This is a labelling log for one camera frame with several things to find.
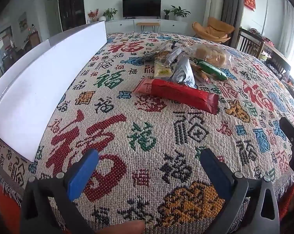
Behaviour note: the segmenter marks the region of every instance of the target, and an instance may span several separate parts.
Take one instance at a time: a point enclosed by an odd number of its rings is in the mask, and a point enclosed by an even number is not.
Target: orange chair
[[[209,17],[207,27],[203,27],[198,22],[193,23],[193,30],[201,39],[210,40],[217,43],[224,43],[230,40],[228,34],[235,30],[235,27],[219,21],[213,17]]]

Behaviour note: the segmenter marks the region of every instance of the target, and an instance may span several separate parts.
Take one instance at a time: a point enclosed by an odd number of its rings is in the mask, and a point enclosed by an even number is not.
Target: bedspread
[[[294,181],[291,144],[279,128],[282,116],[294,124],[291,95],[255,57],[224,45],[234,61],[222,69],[228,80],[213,81],[212,88],[197,85],[219,94],[217,115],[133,94],[142,78],[154,75],[153,64],[138,58],[171,38],[211,43],[170,34],[109,34],[57,105],[35,161],[0,143],[0,175],[10,193],[22,197],[29,176],[65,172],[96,148],[97,169],[74,201],[95,230],[143,219],[148,233],[201,233],[224,203],[200,165],[201,151],[209,148],[233,172],[270,176],[279,199]],[[58,215],[53,200],[51,205]]]

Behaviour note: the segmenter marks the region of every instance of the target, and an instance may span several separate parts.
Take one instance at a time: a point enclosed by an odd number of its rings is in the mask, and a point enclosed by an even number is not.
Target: yellow package
[[[155,55],[154,58],[154,77],[155,78],[164,78],[170,77],[173,75],[170,66],[164,65],[161,60],[165,58],[170,53],[170,51],[162,51]]]

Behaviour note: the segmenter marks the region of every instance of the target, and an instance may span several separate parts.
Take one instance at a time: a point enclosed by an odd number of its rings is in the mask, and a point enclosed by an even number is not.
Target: snack bag
[[[214,115],[216,115],[218,111],[217,94],[161,79],[144,78],[133,93],[143,93],[168,98]]]
[[[175,47],[173,50],[166,48],[155,55],[154,59],[154,78],[168,80],[175,68],[174,64],[177,61],[177,56],[183,51],[182,47]]]
[[[231,68],[232,56],[223,48],[211,44],[185,44],[191,58],[201,59],[218,68]]]
[[[159,53],[161,53],[163,51],[171,52],[172,49],[175,47],[175,44],[176,44],[176,41],[168,40],[167,42],[163,43],[161,46],[159,46],[156,49],[152,50],[151,52],[145,54],[143,57],[141,57],[139,59],[139,61],[153,60],[156,57],[157,54],[159,54]]]
[[[212,66],[206,61],[197,59],[197,58],[192,58],[192,61],[196,64],[198,68],[200,68],[200,70],[202,70],[203,72],[209,75],[214,76],[217,80],[221,80],[221,81],[227,80],[227,75],[223,71]]]
[[[182,55],[182,57],[179,58],[174,74],[170,78],[170,81],[174,83],[182,83],[189,87],[196,88],[193,71],[191,70],[189,59],[185,55]]]

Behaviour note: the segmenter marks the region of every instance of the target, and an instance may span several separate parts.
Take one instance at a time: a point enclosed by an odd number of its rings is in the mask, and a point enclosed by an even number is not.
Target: bread
[[[200,45],[196,50],[195,57],[216,67],[223,67],[226,63],[225,52],[222,52],[221,48],[213,45]]]

